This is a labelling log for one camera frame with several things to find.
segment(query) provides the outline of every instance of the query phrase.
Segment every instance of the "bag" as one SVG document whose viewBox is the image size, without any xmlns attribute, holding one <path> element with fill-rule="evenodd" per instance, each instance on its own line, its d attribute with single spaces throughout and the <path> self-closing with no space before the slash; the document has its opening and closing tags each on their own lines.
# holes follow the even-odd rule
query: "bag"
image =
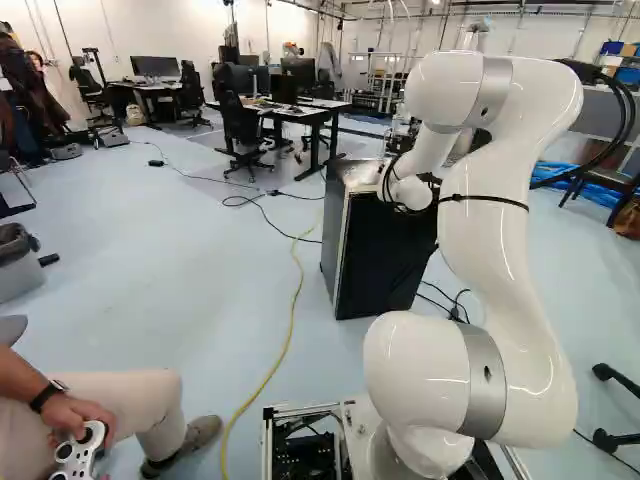
<svg viewBox="0 0 640 480">
<path fill-rule="evenodd" d="M 19 223 L 0 226 L 0 268 L 17 262 L 30 251 L 40 250 L 40 242 Z"/>
<path fill-rule="evenodd" d="M 145 119 L 140 106 L 133 103 L 127 105 L 127 124 L 136 127 L 142 125 L 144 122 Z"/>
<path fill-rule="evenodd" d="M 613 230 L 623 237 L 640 240 L 640 201 L 629 202 L 616 217 Z"/>
</svg>

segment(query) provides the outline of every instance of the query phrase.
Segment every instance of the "person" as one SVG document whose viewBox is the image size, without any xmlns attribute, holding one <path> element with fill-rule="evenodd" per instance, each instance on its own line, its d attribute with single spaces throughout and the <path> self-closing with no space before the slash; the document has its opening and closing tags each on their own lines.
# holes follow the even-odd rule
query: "person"
<svg viewBox="0 0 640 480">
<path fill-rule="evenodd" d="M 17 100 L 29 110 L 34 135 L 64 135 L 64 125 L 71 118 L 49 93 L 43 77 L 34 68 L 25 51 L 0 22 L 0 67 Z"/>
<path fill-rule="evenodd" d="M 44 83 L 44 60 L 42 55 L 35 50 L 27 50 L 25 53 L 28 55 L 29 60 L 31 60 L 31 63 L 33 64 L 33 68 L 35 68 L 36 73 Z"/>
<path fill-rule="evenodd" d="M 84 438 L 83 422 L 108 426 L 107 448 L 136 435 L 145 460 L 143 478 L 157 478 L 180 459 L 213 443 L 217 415 L 188 425 L 180 406 L 181 379 L 171 370 L 67 373 L 49 380 L 0 345 L 0 478 L 40 480 L 55 470 L 61 434 Z"/>
</svg>

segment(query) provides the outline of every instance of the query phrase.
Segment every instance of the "desk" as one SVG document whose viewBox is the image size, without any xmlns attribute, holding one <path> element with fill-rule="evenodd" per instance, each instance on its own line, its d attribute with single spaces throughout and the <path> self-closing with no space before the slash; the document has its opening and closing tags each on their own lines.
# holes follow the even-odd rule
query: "desk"
<svg viewBox="0 0 640 480">
<path fill-rule="evenodd" d="M 214 100 L 213 102 L 206 102 L 205 105 L 214 110 L 220 110 L 220 102 Z M 320 164 L 318 161 L 318 153 L 320 150 L 320 127 L 324 122 L 330 120 L 333 116 L 330 110 L 313 108 L 307 106 L 300 106 L 302 113 L 294 113 L 285 108 L 276 108 L 273 110 L 260 108 L 256 105 L 244 105 L 244 108 L 255 110 L 258 114 L 264 118 L 271 118 L 273 120 L 273 128 L 276 133 L 276 146 L 281 147 L 284 145 L 282 138 L 282 122 L 298 123 L 301 125 L 309 125 L 311 127 L 311 165 L 307 170 L 295 177 L 296 182 L 307 178 L 309 175 L 322 170 L 324 162 Z M 225 135 L 225 142 L 227 143 L 227 150 L 224 153 L 233 155 L 233 141 L 231 138 Z"/>
<path fill-rule="evenodd" d="M 142 102 L 141 102 L 142 104 L 140 106 L 142 107 L 142 111 L 145 117 L 147 117 L 147 120 L 149 122 L 148 126 L 158 130 L 160 130 L 160 127 L 158 127 L 157 125 L 154 125 L 153 123 L 153 118 L 151 117 L 151 111 L 149 110 L 149 105 L 147 103 L 147 100 L 151 99 L 154 105 L 154 109 L 157 109 L 158 98 L 162 96 L 170 96 L 174 105 L 176 105 L 177 104 L 176 93 L 182 90 L 182 83 L 180 82 L 176 82 L 176 83 L 160 82 L 153 85 L 136 84 L 134 82 L 109 82 L 108 85 L 110 90 L 117 91 L 117 89 L 128 89 L 131 92 L 137 92 L 140 95 L 140 98 L 142 99 Z M 180 118 L 180 109 L 176 108 L 176 112 L 177 112 L 176 116 Z"/>
<path fill-rule="evenodd" d="M 331 143 L 329 147 L 329 158 L 336 158 L 338 150 L 338 121 L 340 119 L 340 110 L 351 104 L 341 100 L 324 100 L 321 98 L 314 98 L 310 102 L 298 99 L 297 104 L 320 108 L 331 112 Z"/>
</svg>

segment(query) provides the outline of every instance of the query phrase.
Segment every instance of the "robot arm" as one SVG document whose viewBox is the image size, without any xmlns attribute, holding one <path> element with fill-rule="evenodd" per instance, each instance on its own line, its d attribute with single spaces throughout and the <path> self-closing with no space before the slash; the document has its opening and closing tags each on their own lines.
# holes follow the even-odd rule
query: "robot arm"
<svg viewBox="0 0 640 480">
<path fill-rule="evenodd" d="M 390 312 L 365 338 L 371 400 L 395 452 L 422 476 L 434 475 L 434 456 L 464 457 L 467 437 L 541 448 L 575 424 L 575 383 L 529 274 L 526 224 L 534 164 L 575 120 L 582 95 L 572 70 L 529 58 L 436 52 L 409 75 L 407 105 L 423 127 L 390 176 L 396 200 L 426 206 L 415 174 L 439 166 L 461 129 L 492 135 L 448 171 L 438 213 L 440 249 L 482 300 L 484 330 Z"/>
</svg>

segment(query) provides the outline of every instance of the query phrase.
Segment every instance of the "white game controller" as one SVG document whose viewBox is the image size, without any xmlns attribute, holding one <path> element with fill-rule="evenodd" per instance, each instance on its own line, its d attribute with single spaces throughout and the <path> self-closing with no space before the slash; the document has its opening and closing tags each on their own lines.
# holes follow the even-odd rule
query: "white game controller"
<svg viewBox="0 0 640 480">
<path fill-rule="evenodd" d="M 84 423 L 84 438 L 76 440 L 73 435 L 56 448 L 54 458 L 58 470 L 49 480 L 97 480 L 93 477 L 96 456 L 104 451 L 107 426 L 91 420 Z"/>
</svg>

